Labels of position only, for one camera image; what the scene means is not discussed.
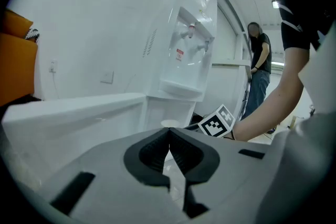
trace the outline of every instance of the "blue jeans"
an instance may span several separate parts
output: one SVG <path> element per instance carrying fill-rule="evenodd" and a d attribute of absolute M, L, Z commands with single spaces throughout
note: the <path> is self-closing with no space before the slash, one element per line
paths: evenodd
<path fill-rule="evenodd" d="M 266 89 L 269 85 L 269 76 L 270 73 L 264 70 L 257 70 L 252 74 L 250 94 L 242 120 L 252 114 L 264 101 Z"/>

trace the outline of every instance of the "orange cushion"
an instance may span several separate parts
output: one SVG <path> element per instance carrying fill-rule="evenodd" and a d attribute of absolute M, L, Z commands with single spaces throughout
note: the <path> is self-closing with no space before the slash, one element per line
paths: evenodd
<path fill-rule="evenodd" d="M 0 106 L 34 93 L 37 44 L 0 33 Z"/>
<path fill-rule="evenodd" d="M 15 37 L 25 38 L 33 22 L 7 9 L 4 13 L 2 32 Z"/>

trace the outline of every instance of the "person's arm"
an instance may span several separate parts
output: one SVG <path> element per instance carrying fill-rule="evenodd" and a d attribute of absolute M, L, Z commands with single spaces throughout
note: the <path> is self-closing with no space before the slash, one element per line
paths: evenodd
<path fill-rule="evenodd" d="M 263 50 L 261 51 L 259 60 L 257 61 L 255 67 L 251 69 L 251 72 L 254 73 L 257 69 L 266 61 L 269 54 L 269 45 L 266 42 L 263 42 Z"/>
<path fill-rule="evenodd" d="M 303 91 L 298 73 L 308 60 L 309 50 L 286 49 L 285 67 L 279 85 L 260 107 L 234 126 L 233 133 L 236 140 L 247 141 L 267 132 L 293 111 Z"/>

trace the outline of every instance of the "white cube with marker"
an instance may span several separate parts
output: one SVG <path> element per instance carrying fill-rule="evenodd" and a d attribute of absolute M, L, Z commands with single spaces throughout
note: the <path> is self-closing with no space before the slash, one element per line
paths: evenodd
<path fill-rule="evenodd" d="M 232 130 L 235 121 L 231 112 L 222 104 L 215 112 L 202 119 L 198 126 L 206 135 L 223 137 Z"/>

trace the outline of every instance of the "black t-shirt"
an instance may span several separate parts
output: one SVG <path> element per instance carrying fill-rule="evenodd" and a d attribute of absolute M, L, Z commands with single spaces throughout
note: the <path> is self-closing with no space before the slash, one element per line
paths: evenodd
<path fill-rule="evenodd" d="M 262 65 L 258 68 L 258 70 L 264 70 L 271 73 L 272 49 L 268 36 L 262 33 L 258 38 L 251 37 L 251 42 L 253 42 L 254 43 L 253 46 L 255 46 L 255 52 L 253 54 L 251 69 L 257 64 L 262 52 L 262 44 L 265 42 L 269 45 L 269 54 L 265 62 L 262 63 Z"/>
<path fill-rule="evenodd" d="M 335 20 L 335 0 L 276 0 L 282 18 L 284 49 L 317 49 L 320 37 L 326 35 Z"/>

